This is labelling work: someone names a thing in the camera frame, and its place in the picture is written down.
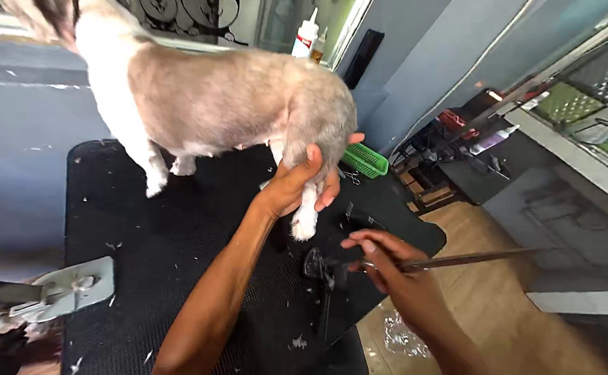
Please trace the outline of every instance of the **wooden floor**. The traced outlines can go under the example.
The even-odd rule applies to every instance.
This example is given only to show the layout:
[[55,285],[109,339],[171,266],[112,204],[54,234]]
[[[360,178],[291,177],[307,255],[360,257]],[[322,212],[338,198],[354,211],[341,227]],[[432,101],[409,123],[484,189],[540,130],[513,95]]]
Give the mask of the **wooden floor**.
[[[515,248],[482,208],[457,202],[423,216],[447,234],[438,256]],[[603,375],[608,367],[583,337],[523,293],[537,275],[526,259],[433,269],[453,316],[480,347],[495,374]],[[389,298],[384,309],[391,309]],[[371,374],[440,374],[432,358],[394,354],[383,344],[385,312],[376,307],[357,327]]]

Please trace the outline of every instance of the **white bottle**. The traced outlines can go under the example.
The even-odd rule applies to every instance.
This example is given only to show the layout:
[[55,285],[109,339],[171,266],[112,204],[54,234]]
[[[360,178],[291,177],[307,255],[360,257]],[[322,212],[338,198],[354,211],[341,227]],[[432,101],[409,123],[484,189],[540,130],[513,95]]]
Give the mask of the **white bottle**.
[[315,40],[318,38],[318,25],[315,24],[315,16],[318,14],[318,7],[313,10],[310,20],[302,21],[302,25],[297,30],[297,38],[293,45],[292,56],[295,57],[311,57],[311,51],[315,45]]
[[316,64],[320,64],[320,61],[323,59],[323,53],[325,53],[325,39],[327,38],[327,28],[323,31],[323,35],[321,35],[318,40],[315,41],[313,46],[313,51],[311,52],[311,59],[315,61]]
[[475,143],[475,145],[471,147],[470,151],[473,155],[477,155],[486,149],[492,148],[493,146],[496,146],[500,142],[506,140],[510,134],[514,133],[517,129],[519,129],[519,125],[510,126],[506,130],[499,130],[478,143]]

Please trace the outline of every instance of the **dog's paw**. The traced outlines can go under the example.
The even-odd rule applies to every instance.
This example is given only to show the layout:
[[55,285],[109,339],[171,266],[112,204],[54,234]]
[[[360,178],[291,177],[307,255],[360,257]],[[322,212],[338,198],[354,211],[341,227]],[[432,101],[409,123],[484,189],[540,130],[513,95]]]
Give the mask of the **dog's paw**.
[[147,198],[153,198],[163,191],[167,178],[147,180]]
[[292,221],[293,237],[297,241],[304,242],[315,234],[315,224],[317,215],[303,214],[301,211],[295,212]]
[[180,158],[176,158],[175,162],[172,163],[170,173],[174,175],[193,175],[195,173],[195,160],[182,161]]

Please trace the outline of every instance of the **blue wall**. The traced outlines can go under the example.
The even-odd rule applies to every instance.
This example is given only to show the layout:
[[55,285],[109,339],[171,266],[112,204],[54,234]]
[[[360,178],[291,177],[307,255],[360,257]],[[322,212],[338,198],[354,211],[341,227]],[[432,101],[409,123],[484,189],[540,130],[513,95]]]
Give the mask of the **blue wall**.
[[0,43],[0,280],[62,265],[66,155],[109,137],[81,59]]

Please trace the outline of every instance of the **white dog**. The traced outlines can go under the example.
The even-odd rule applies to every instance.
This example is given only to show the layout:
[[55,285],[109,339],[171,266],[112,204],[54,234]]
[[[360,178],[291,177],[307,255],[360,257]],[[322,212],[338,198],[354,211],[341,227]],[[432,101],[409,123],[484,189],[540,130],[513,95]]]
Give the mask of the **white dog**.
[[147,176],[147,197],[170,172],[191,175],[196,156],[268,143],[291,168],[316,143],[323,167],[302,194],[293,236],[315,234],[315,202],[349,135],[355,103],[345,84],[308,59],[266,51],[189,55],[153,42],[116,0],[2,0],[42,41],[59,41],[89,66],[98,111]]

